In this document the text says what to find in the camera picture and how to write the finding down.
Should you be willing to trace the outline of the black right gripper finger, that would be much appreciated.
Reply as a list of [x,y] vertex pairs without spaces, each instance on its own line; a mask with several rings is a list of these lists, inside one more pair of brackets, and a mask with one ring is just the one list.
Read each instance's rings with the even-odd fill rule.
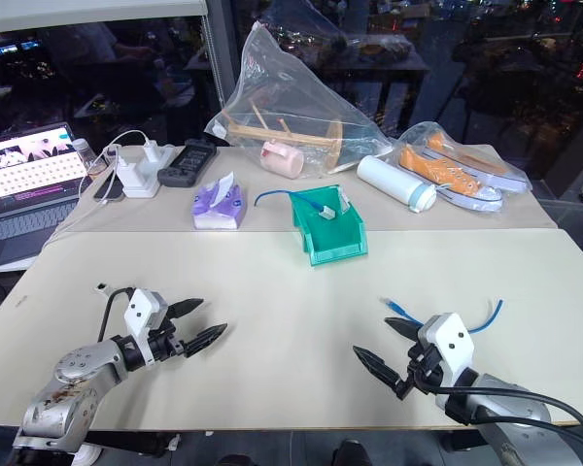
[[390,368],[382,358],[372,351],[353,346],[353,351],[367,371],[390,389],[396,389],[401,382],[400,375]]
[[419,340],[422,324],[403,317],[385,317],[384,321],[399,335],[411,341]]

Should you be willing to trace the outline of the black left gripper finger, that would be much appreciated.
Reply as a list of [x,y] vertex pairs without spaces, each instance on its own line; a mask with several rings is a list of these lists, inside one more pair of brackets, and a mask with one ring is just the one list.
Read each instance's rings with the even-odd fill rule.
[[190,358],[212,345],[226,330],[227,324],[211,326],[199,332],[192,340],[183,343],[185,358]]
[[167,317],[169,319],[176,319],[186,316],[204,303],[202,298],[189,298],[180,302],[176,302],[167,308]]

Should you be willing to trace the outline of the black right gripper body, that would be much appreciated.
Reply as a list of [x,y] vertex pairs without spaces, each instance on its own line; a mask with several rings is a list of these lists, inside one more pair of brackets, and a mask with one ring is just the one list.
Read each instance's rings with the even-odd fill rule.
[[443,370],[440,367],[442,356],[437,347],[430,344],[424,347],[417,342],[408,351],[410,361],[406,369],[406,378],[400,380],[394,390],[399,400],[404,400],[413,388],[424,394],[434,393],[440,387]]

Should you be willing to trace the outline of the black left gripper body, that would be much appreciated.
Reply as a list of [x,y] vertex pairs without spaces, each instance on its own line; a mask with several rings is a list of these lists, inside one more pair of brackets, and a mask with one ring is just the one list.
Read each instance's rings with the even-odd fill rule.
[[165,316],[159,322],[155,322],[153,317],[150,317],[147,321],[147,342],[154,362],[161,362],[172,356],[185,354],[185,342],[175,337],[176,326],[173,320],[177,318],[176,314],[171,314],[170,316]]

